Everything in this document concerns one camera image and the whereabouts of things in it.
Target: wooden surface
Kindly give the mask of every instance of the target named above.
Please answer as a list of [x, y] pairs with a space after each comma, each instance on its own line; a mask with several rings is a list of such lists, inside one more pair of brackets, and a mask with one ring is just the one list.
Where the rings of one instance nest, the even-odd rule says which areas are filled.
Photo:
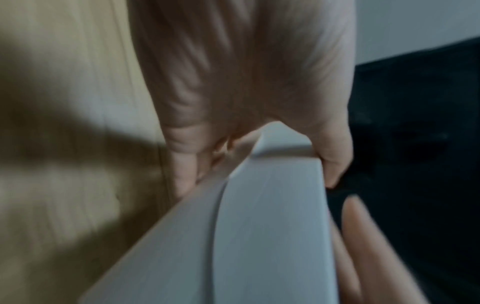
[[73, 303], [169, 207], [123, 0], [2, 0], [0, 303]]

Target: black cloth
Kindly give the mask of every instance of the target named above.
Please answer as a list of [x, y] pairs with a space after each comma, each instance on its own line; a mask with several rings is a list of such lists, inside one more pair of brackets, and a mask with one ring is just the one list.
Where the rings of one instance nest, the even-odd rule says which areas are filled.
[[357, 193], [432, 303], [480, 303], [480, 39], [358, 66]]

